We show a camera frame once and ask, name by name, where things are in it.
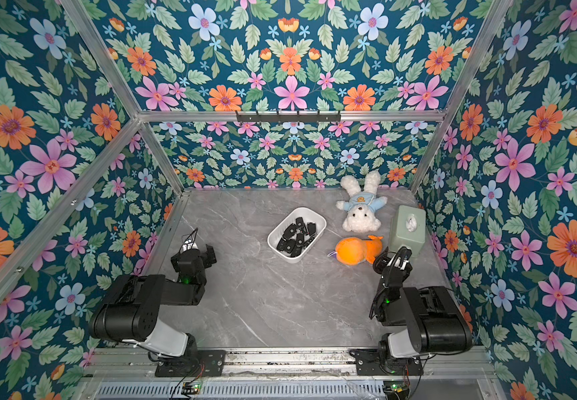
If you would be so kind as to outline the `black car key front isolated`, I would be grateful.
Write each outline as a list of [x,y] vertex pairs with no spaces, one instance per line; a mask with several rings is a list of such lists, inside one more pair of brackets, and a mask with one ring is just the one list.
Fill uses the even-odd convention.
[[288,241],[284,238],[281,238],[276,246],[276,249],[280,252],[283,252],[287,247]]

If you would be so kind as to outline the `white plastic storage box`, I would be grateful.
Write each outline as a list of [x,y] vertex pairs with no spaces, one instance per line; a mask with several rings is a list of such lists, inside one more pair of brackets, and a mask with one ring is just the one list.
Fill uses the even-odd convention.
[[[282,238],[283,231],[290,224],[292,224],[292,223],[295,224],[295,219],[298,217],[303,218],[306,226],[307,226],[307,223],[315,223],[316,224],[317,233],[315,234],[315,236],[317,237],[317,239],[308,248],[305,248],[305,242],[306,242],[306,240],[308,240],[310,238],[310,236],[308,235],[307,231],[302,233],[298,230],[296,235],[292,239],[287,240],[288,243],[287,243],[286,249],[283,252],[278,251],[276,249],[276,246],[277,246],[279,240]],[[315,247],[315,243],[319,240],[319,238],[325,232],[325,228],[327,228],[327,221],[323,216],[316,213],[315,211],[313,211],[310,208],[305,208],[305,207],[295,208],[295,210],[293,210],[291,213],[289,213],[288,216],[283,221],[281,221],[271,231],[271,233],[268,235],[268,238],[267,238],[267,244],[270,247],[270,249],[272,251],[274,251],[274,253],[276,255],[280,256],[280,258],[282,258],[284,261],[286,261],[288,263],[298,263],[299,261],[301,261],[305,257],[305,255],[306,255],[306,253],[308,253],[308,251],[310,251],[311,249],[313,249]],[[303,248],[303,251],[300,254],[300,256],[298,256],[297,258],[291,258],[290,253],[292,252],[296,243],[303,244],[304,248]]]

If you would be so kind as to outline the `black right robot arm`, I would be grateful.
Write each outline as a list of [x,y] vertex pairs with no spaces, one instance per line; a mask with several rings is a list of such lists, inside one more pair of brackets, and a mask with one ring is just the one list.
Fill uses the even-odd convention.
[[370,318],[398,328],[380,340],[383,360],[424,355],[459,355],[473,347],[471,329],[450,290],[444,286],[406,287],[413,271],[412,250],[385,249],[373,261],[380,281],[370,306]]

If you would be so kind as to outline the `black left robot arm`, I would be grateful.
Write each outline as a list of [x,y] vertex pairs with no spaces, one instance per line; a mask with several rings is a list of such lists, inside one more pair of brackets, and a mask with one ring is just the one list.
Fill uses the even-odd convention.
[[197,306],[207,284],[206,270],[217,263],[214,248],[180,248],[171,258],[178,278],[163,274],[123,275],[93,313],[89,333],[93,338],[136,345],[160,357],[181,358],[194,346],[188,333],[173,328],[159,316],[163,306]]

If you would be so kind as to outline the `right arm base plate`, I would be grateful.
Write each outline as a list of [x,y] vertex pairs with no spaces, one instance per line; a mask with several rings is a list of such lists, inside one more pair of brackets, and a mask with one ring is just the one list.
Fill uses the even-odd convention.
[[388,352],[377,349],[351,349],[359,376],[421,376],[423,364],[417,358],[392,358]]

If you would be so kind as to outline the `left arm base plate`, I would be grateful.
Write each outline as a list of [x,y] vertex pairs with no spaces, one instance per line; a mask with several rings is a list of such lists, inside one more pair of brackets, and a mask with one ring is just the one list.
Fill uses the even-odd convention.
[[156,378],[220,377],[227,353],[224,350],[198,350],[178,358],[158,360]]

